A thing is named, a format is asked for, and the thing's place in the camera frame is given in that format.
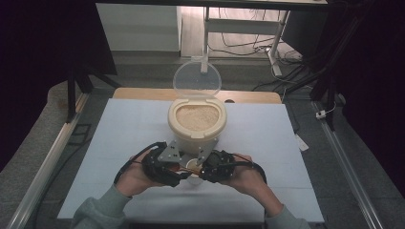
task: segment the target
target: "robotic hand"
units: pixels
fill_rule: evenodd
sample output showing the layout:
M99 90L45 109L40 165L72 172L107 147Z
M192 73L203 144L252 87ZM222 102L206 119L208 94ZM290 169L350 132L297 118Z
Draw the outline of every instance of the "robotic hand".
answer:
M212 150L208 157L204 157L203 160L199 158L199 162L202 162L203 166L200 171L190 171L182 168L180 161L184 153L177 149L176 142L173 141L169 146L167 146L166 142L156 142L143 149L136 156L133 156L121 167L116 175L114 184L117 184L120 176L128 167L148 150L151 150L150 153L141 162L144 174L155 182L172 187L179 185L182 179L187 179L191 174L196 174L201 179L212 183L227 180L232 176L236 166L248 166L258 170L266 182L266 174L258 164L248 160L235 161L234 156L237 155L227 153L226 151Z

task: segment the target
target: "desk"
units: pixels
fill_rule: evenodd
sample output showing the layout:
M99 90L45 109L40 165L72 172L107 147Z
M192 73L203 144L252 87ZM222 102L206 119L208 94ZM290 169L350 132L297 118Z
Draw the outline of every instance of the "desk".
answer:
M215 95L222 102L231 99L236 103L275 103L281 104L277 93L219 91ZM113 98L151 99L173 101L178 97L173 89L118 88Z
M111 186L121 164L134 152L155 141L173 139L167 124L173 95L174 90L162 89L115 92L65 199L60 219L70 219L85 198L102 195ZM239 102L225 103L227 124L216 149L250 154L265 170L268 185L297 218L323 222L286 107L280 104L279 96L228 91L219 97ZM198 212L193 211L195 203ZM175 188L151 188L135 196L124 212L130 221L143 223L259 224L263 223L264 209L253 198L230 187L208 181L196 186L183 180Z

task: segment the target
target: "metal frame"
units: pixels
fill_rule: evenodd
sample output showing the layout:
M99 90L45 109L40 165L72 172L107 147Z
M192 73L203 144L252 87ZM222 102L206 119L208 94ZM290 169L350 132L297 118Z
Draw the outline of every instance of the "metal frame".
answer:
M75 129L75 125L80 118L81 112L88 99L88 94L82 94L76 103L76 113L72 119L72 122L65 123L53 143L51 150L48 152L47 157L39 168L38 173L36 173L27 193L18 205L17 210L9 222L7 228L24 228L27 223L32 210L35 208L37 201L40 200L44 188L46 187L53 169L62 155L63 149L68 143L69 137Z
M312 102L312 107L315 112L319 111L318 107L314 102ZM355 172L351 161L349 160L342 144L336 133L330 129L328 123L325 120L320 120L322 129L325 132L325 136L333 149L336 159L346 177L349 186L352 189L354 197L358 201L358 205L366 219L369 227L372 229L382 229L384 228L381 219L379 218L373 203L370 200L369 195L366 190L364 190L357 173Z

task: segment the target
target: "white table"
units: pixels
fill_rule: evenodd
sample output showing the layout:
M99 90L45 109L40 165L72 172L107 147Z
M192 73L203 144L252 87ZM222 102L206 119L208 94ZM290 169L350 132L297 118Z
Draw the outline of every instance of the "white table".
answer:
M128 158L173 134L167 124L171 101L110 99L72 188L58 215L71 219L88 197L101 197ZM227 125L216 146L250 154L268 185L297 218L324 221L282 104L225 104ZM260 223L264 209L251 197L207 181L186 180L175 188L151 188L124 209L127 218L155 223Z

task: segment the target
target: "wall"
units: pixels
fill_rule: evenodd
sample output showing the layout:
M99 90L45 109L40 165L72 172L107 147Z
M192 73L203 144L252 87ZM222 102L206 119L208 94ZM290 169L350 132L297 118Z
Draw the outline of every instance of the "wall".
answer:
M96 5L111 51L180 50L180 7Z

